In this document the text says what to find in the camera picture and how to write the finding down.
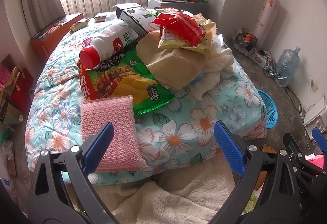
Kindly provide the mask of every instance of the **silver screw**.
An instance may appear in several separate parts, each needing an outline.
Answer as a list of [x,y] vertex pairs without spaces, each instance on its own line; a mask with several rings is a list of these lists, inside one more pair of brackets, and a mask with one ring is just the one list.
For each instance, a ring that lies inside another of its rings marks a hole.
[[46,156],[46,155],[48,155],[48,153],[49,153],[49,151],[47,151],[47,150],[45,149],[45,150],[42,150],[41,155],[42,155],[42,156]]
[[79,150],[80,150],[80,147],[79,147],[79,146],[72,146],[72,147],[70,148],[70,151],[73,152],[73,153],[76,153],[76,152],[78,152]]
[[249,151],[255,152],[257,151],[257,147],[254,145],[249,145]]
[[281,149],[279,151],[279,154],[281,154],[282,156],[286,156],[287,155],[287,152],[284,149]]

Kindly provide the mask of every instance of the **green chip bag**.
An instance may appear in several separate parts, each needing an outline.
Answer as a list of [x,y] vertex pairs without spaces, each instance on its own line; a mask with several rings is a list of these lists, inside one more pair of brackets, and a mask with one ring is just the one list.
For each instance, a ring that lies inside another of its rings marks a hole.
[[80,84],[86,100],[133,95],[134,116],[167,104],[174,95],[160,85],[136,54],[137,41],[122,54],[85,69],[78,60]]

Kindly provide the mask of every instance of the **floral bedsheet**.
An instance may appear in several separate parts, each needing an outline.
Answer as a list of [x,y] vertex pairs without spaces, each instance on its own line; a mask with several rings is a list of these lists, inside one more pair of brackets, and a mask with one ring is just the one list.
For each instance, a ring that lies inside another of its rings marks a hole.
[[[52,153],[82,144],[79,104],[84,101],[76,65],[82,41],[102,31],[105,22],[69,32],[50,55],[38,79],[27,120],[25,146],[34,171],[42,149]],[[148,164],[142,171],[96,172],[92,184],[140,180],[165,170],[190,166],[220,152],[213,136],[222,120],[232,133],[246,138],[266,136],[266,110],[256,88],[234,59],[233,72],[221,71],[220,82],[194,102],[187,88],[171,90],[166,106],[136,118],[140,152]]]

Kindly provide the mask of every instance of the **pink sponge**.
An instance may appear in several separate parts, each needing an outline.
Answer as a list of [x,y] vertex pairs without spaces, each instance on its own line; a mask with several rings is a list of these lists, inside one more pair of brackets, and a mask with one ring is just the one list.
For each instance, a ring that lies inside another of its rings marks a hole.
[[133,171],[147,167],[136,140],[133,96],[85,101],[81,105],[82,140],[97,134],[109,121],[114,127],[113,140],[97,171]]

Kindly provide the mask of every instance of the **blue laundry basket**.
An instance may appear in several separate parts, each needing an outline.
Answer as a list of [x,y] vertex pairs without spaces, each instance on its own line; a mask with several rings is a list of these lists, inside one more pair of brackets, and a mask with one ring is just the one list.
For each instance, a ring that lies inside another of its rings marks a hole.
[[278,120],[277,107],[272,98],[266,92],[262,90],[258,90],[258,92],[267,109],[266,127],[267,129],[270,129],[276,125]]

